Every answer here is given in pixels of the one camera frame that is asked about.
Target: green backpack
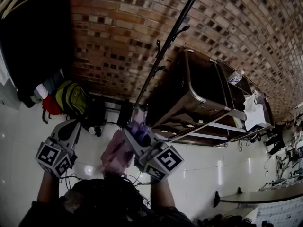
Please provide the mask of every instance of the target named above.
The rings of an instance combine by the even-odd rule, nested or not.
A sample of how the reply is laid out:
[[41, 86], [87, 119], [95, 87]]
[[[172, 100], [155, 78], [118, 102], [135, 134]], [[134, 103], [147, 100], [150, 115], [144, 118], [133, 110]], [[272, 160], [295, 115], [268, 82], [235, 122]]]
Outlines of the green backpack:
[[92, 103], [87, 92], [76, 82], [65, 81], [56, 93], [56, 101], [71, 118], [82, 117]]

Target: black metal pole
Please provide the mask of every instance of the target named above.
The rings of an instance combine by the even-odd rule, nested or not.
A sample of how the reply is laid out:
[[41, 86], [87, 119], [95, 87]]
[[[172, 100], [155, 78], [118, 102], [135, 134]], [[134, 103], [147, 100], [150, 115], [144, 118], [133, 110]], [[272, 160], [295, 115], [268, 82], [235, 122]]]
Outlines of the black metal pole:
[[149, 73], [149, 75], [148, 75], [148, 77], [147, 77], [147, 79], [146, 79], [146, 81], [145, 81], [142, 89], [141, 89], [141, 92], [140, 92], [140, 94], [139, 94], [139, 96], [137, 98], [137, 101], [136, 101], [136, 103], [134, 105], [134, 108], [138, 106], [138, 104], [139, 104], [139, 102], [140, 102], [140, 100], [141, 100], [141, 98], [143, 96], [143, 93], [145, 92], [145, 90], [146, 90], [146, 88], [147, 88], [147, 86], [148, 86], [148, 84], [149, 84], [149, 82], [150, 82], [150, 80], [152, 78], [152, 75], [154, 74], [155, 70], [157, 69], [158, 65], [160, 64], [160, 61], [162, 60], [162, 57], [164, 56], [165, 52], [167, 51], [167, 49], [168, 49], [168, 47], [169, 47], [169, 45], [170, 45], [170, 43], [171, 43], [174, 35], [178, 31], [180, 25], [182, 24], [183, 20], [185, 19], [186, 15], [188, 14], [188, 11], [193, 6], [194, 2], [195, 2], [195, 0], [188, 0], [188, 2], [186, 3], [185, 7], [183, 8], [180, 16], [178, 17], [178, 19], [177, 19], [174, 27], [172, 28], [172, 30], [171, 30], [171, 32], [169, 34], [169, 36], [167, 37], [167, 39], [166, 39], [166, 41], [165, 41], [165, 43], [164, 43], [164, 45], [163, 45], [163, 47], [162, 47], [162, 49], [161, 49], [161, 51], [159, 53], [159, 56], [157, 57], [154, 65], [153, 65], [153, 67], [152, 67], [152, 69], [151, 69], [151, 71], [150, 71], [150, 73]]

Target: plastic bottle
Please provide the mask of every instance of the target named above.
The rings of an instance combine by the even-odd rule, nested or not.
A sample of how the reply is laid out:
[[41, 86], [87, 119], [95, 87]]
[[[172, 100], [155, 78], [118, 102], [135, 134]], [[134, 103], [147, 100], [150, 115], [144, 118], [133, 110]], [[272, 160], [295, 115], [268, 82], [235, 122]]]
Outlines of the plastic bottle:
[[231, 74], [229, 77], [228, 77], [228, 80], [231, 84], [233, 85], [236, 85], [239, 81], [241, 81], [242, 79], [242, 75], [244, 74], [244, 70], [241, 70], [241, 71], [235, 71], [233, 74]]

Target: person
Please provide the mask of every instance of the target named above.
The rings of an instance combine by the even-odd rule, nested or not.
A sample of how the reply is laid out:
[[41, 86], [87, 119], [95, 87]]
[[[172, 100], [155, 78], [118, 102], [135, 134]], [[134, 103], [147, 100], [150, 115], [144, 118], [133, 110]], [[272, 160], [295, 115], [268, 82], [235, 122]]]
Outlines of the person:
[[177, 210], [168, 180], [151, 184], [150, 203], [149, 209], [131, 181], [115, 174], [77, 182], [59, 198], [59, 179], [44, 172], [19, 226], [194, 226]]
[[291, 127], [289, 129], [283, 129], [276, 136], [272, 137], [269, 141], [264, 142], [265, 146], [270, 146], [275, 144], [275, 146], [268, 152], [271, 157], [273, 154], [277, 153], [283, 147], [289, 146], [294, 143], [294, 139], [297, 134], [299, 134], [303, 129], [303, 122], [299, 125]]

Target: white floor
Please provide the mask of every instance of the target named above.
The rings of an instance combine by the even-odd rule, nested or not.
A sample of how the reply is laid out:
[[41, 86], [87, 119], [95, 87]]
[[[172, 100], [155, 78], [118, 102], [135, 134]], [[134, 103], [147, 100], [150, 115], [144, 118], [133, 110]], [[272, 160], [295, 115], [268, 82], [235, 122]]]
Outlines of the white floor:
[[[117, 115], [109, 115], [115, 121]], [[63, 116], [54, 116], [49, 124], [42, 121], [42, 107], [21, 106], [19, 111], [0, 105], [0, 225], [17, 226], [36, 200], [43, 171], [35, 161], [41, 141], [46, 140], [54, 127], [64, 121]], [[68, 174], [75, 172], [78, 177], [101, 178], [100, 156], [118, 129], [106, 125], [100, 138], [81, 131], [75, 147], [78, 159]], [[276, 178], [276, 162], [272, 157], [267, 163], [266, 149], [257, 142], [238, 151], [237, 143], [227, 148], [211, 148], [174, 144], [185, 159], [184, 164], [169, 178], [177, 208], [190, 219], [208, 216], [232, 209], [232, 204], [220, 203], [213, 209], [215, 191], [220, 196], [235, 194], [238, 187], [245, 191], [257, 191], [265, 182]], [[127, 174], [139, 176], [139, 170], [131, 166]], [[148, 182], [145, 174], [139, 177]], [[149, 198], [149, 186], [139, 186], [141, 193]], [[60, 185], [60, 194], [66, 192], [65, 182]]]

